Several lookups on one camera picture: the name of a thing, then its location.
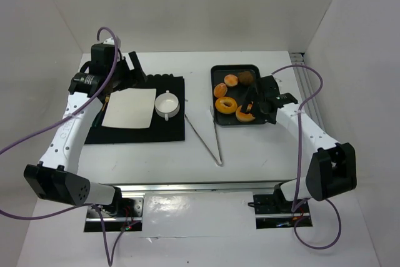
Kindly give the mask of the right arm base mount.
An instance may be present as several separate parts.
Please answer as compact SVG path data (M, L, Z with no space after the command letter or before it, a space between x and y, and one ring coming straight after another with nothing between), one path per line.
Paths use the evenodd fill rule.
M281 229L312 227L309 205L304 203L294 213L292 201L274 192L274 188L252 190L252 200L247 205L254 210L256 229Z

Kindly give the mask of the small orange bun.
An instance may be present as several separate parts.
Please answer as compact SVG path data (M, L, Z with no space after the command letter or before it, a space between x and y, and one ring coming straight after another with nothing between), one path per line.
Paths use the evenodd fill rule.
M225 83L220 83L220 84L217 84L217 85L214 87L213 95L214 95L216 98L225 97L227 91L228 91L228 87L226 86L226 84L225 84Z

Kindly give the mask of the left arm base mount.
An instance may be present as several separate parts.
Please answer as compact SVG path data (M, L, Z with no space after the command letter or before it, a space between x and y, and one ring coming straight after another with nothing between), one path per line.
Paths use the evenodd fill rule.
M105 230L117 233L121 229L126 232L140 232L143 226L144 195L127 194L122 197L118 209L113 213L104 206L98 205L104 220ZM92 207L87 209L84 224L85 233L100 233L102 231L99 213Z

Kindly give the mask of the white soup cup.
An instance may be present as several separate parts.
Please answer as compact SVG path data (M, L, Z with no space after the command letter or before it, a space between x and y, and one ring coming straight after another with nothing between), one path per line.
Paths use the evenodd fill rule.
M169 121L178 114L180 103L178 97L167 90L155 99L154 108L158 116L165 121Z

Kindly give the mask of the jam filled doughnut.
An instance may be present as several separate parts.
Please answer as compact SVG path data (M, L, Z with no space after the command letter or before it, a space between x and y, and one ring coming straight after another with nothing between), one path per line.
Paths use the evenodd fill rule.
M252 106L253 106L252 104L248 105L246 113L243 113L241 111L242 106L239 106L235 112L236 119L241 123L250 123L254 121L256 118L250 113Z

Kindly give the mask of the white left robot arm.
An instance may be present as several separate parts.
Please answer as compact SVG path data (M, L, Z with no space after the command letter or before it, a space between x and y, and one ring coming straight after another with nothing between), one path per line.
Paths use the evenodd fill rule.
M74 75L69 86L65 120L37 164L29 164L24 178L40 199L83 206L97 204L116 209L120 188L93 183L78 175L79 158L94 120L111 95L145 83L138 65L130 69L118 37L91 47L91 59Z

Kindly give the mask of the metal serving tongs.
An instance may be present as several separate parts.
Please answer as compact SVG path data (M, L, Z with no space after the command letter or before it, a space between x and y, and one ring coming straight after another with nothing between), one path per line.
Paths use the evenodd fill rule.
M190 124L197 137L206 147L215 163L223 166L223 158L219 145L218 132L211 108L193 109L188 108L185 112L186 121Z

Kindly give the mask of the round golden bun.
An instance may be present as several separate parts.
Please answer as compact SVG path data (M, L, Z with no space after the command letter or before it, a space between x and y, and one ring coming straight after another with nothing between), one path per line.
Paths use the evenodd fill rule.
M239 80L238 77L234 74L228 74L224 77L224 83L227 87L235 87L238 85Z

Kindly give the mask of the white square plate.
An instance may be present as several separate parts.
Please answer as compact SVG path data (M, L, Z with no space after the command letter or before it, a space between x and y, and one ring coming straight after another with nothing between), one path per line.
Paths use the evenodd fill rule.
M146 129L151 125L156 89L130 88L111 94L102 126Z

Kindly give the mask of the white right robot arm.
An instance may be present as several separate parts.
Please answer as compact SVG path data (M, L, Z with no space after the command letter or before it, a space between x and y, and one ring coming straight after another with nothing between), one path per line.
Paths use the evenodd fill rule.
M326 134L290 93L280 93L272 76L255 80L244 98L241 111L267 123L280 124L298 141L297 163L309 158L307 175L275 186L280 202L295 206L300 199L324 201L354 190L357 186L356 152L349 143L340 143Z

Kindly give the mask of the dark brown bread roll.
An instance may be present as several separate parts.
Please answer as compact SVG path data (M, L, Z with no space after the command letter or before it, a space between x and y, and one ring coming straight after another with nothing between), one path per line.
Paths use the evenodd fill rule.
M243 86L250 86L254 82L254 76L250 71L243 71L237 75L238 81Z

